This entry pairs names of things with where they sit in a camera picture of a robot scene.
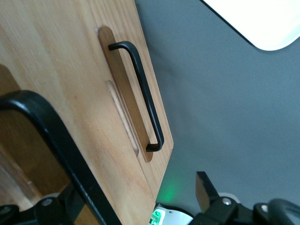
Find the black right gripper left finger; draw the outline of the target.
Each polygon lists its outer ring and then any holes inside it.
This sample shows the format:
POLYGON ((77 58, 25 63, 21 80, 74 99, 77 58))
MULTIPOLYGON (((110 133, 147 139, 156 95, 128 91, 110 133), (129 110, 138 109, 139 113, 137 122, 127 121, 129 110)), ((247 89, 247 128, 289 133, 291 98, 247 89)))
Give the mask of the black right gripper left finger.
POLYGON ((34 216, 38 225, 73 225, 82 209, 82 198, 69 184, 58 196, 40 200, 34 207, 34 216))

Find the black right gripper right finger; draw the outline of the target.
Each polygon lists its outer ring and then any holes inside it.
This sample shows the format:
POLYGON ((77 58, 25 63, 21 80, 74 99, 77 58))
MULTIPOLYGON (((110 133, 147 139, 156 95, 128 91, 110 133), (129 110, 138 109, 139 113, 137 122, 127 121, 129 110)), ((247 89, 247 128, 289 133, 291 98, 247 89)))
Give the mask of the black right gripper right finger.
POLYGON ((229 197, 220 197, 206 172, 197 172, 195 195, 201 209, 193 225, 236 225, 238 204, 229 197))

